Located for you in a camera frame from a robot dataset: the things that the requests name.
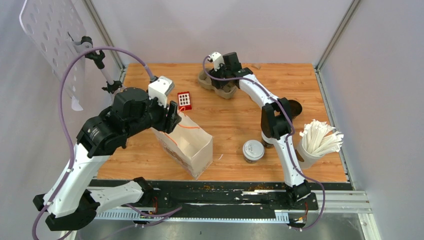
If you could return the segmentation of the white paper bakery bag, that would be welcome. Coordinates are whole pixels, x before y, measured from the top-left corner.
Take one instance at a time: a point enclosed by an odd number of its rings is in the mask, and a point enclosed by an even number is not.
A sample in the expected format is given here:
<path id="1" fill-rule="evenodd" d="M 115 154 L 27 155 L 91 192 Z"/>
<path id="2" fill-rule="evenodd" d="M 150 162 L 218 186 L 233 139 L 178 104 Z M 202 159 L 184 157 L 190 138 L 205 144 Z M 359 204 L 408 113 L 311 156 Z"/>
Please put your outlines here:
<path id="1" fill-rule="evenodd" d="M 187 114 L 179 116 L 181 122 L 173 132 L 151 130 L 162 149 L 197 180 L 213 162 L 213 136 Z"/>

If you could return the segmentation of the dark brown plastic cup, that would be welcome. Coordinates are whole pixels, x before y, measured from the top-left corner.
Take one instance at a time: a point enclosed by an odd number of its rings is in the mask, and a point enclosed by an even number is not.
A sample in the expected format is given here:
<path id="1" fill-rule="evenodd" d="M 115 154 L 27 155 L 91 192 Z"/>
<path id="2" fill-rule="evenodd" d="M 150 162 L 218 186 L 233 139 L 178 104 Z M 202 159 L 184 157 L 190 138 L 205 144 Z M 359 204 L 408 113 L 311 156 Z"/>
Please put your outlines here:
<path id="1" fill-rule="evenodd" d="M 267 149 L 270 149 L 270 148 L 273 148 L 274 147 L 274 144 L 273 144 L 272 140 L 271 139 L 268 139 L 268 138 L 262 138 L 261 139 L 261 143 Z"/>

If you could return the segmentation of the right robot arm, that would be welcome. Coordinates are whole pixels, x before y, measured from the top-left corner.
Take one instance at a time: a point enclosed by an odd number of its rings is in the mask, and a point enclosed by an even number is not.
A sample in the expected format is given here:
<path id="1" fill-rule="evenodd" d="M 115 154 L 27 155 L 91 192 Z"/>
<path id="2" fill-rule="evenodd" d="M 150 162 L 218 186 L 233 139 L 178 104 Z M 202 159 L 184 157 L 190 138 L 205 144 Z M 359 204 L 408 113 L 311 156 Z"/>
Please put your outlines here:
<path id="1" fill-rule="evenodd" d="M 236 76 L 230 73 L 225 76 L 227 66 L 222 60 L 212 60 L 213 70 L 205 72 L 212 80 L 223 83 L 232 81 L 261 108 L 261 134 L 263 141 L 273 145 L 277 151 L 283 174 L 284 184 L 288 193 L 285 195 L 286 204 L 292 209 L 298 209 L 311 194 L 307 177 L 303 174 L 293 144 L 295 128 L 292 122 L 291 108 L 286 98 L 278 98 L 271 93 L 254 74 L 245 74 L 246 69 L 236 70 Z"/>

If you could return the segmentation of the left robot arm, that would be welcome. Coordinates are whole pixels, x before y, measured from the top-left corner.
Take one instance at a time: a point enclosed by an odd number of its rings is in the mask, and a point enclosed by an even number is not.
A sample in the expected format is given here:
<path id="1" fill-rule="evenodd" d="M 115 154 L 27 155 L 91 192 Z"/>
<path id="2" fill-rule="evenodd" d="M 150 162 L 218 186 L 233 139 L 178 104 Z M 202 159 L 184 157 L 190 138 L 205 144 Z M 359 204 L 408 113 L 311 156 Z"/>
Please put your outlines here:
<path id="1" fill-rule="evenodd" d="M 115 207 L 149 206 L 154 190 L 143 177 L 104 190 L 88 190 L 88 186 L 110 156 L 118 148 L 126 148 L 129 138 L 151 128 L 169 134 L 180 121 L 178 104 L 165 93 L 150 96 L 137 87 L 117 93 L 112 105 L 89 118 L 79 131 L 73 156 L 62 172 L 65 183 L 56 182 L 48 193 L 34 197 L 36 208 L 48 213 L 48 228 L 77 231 Z"/>

